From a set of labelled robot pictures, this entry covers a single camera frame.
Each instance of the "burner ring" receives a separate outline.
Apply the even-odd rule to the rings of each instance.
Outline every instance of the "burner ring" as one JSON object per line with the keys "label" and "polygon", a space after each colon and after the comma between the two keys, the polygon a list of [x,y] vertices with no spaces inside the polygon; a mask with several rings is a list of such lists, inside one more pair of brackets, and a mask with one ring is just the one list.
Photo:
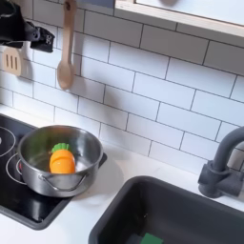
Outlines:
{"label": "burner ring", "polygon": [[3,129],[4,131],[9,132],[9,133],[12,135],[12,138],[13,138],[13,144],[12,144],[11,148],[10,148],[8,151],[6,151],[6,152],[4,152],[3,154],[1,154],[0,157],[2,157],[2,156],[4,156],[5,154],[9,153],[9,152],[13,149],[13,147],[14,147],[14,145],[15,145],[15,143],[16,143],[16,139],[15,139],[14,134],[13,134],[10,130],[8,130],[8,129],[4,128],[4,127],[0,127],[0,129]]}
{"label": "burner ring", "polygon": [[7,164],[6,164],[6,172],[7,172],[8,176],[9,176],[12,180],[14,180],[15,182],[20,183],[20,184],[22,184],[22,185],[27,185],[25,182],[21,182],[21,181],[15,179],[14,177],[12,177],[11,174],[10,174],[10,172],[9,172],[9,163],[11,162],[11,160],[12,160],[17,154],[18,154],[18,153],[16,153],[15,155],[13,155],[13,156],[9,159],[9,161],[7,162]]}

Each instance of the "black stovetop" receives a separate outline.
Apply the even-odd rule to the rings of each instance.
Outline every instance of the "black stovetop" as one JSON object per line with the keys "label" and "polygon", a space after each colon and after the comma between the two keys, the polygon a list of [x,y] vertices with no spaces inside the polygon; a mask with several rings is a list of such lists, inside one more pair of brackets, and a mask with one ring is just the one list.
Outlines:
{"label": "black stovetop", "polygon": [[34,129],[0,114],[0,213],[30,228],[42,230],[51,224],[71,198],[35,193],[23,181],[17,147],[20,139]]}

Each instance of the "pot handle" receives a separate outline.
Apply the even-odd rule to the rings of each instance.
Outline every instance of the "pot handle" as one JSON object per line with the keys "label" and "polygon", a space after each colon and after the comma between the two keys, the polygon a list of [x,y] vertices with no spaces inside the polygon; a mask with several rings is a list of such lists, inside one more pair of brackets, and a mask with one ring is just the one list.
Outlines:
{"label": "pot handle", "polygon": [[73,187],[73,188],[71,188],[71,189],[61,189],[61,188],[54,187],[54,186],[50,183],[50,181],[48,180],[48,178],[46,178],[46,177],[43,176],[43,175],[39,175],[39,179],[41,179],[41,180],[45,181],[46,183],[48,183],[48,185],[49,185],[50,187],[52,187],[52,188],[53,188],[55,191],[57,191],[57,192],[72,192],[72,191],[76,190],[76,189],[83,183],[83,181],[87,178],[88,175],[89,175],[89,174],[86,173],[84,176],[82,176],[81,179],[80,179],[80,181],[79,181],[79,183],[78,183],[75,187]]}

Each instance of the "wooden spoon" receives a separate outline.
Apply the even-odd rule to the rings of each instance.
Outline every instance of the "wooden spoon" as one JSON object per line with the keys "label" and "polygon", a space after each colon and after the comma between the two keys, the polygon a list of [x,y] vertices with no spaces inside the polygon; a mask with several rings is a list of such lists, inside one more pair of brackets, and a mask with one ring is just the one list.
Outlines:
{"label": "wooden spoon", "polygon": [[71,63],[71,51],[76,1],[66,0],[64,4],[64,11],[63,52],[61,62],[57,68],[57,80],[60,87],[63,90],[66,90],[71,87],[74,75],[74,67]]}

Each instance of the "countertop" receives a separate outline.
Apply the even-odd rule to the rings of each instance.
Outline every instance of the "countertop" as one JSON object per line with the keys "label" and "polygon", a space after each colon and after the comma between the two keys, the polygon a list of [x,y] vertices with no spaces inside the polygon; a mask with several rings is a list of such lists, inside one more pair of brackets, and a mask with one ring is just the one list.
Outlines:
{"label": "countertop", "polygon": [[[45,121],[0,105],[0,113],[35,127],[51,125]],[[87,244],[92,227],[105,212],[123,184],[138,175],[149,175],[190,192],[200,194],[198,176],[102,142],[108,161],[99,170],[95,183],[75,197],[43,231],[34,231],[0,214],[0,242],[3,244]],[[242,197],[222,196],[216,201],[244,212]]]}

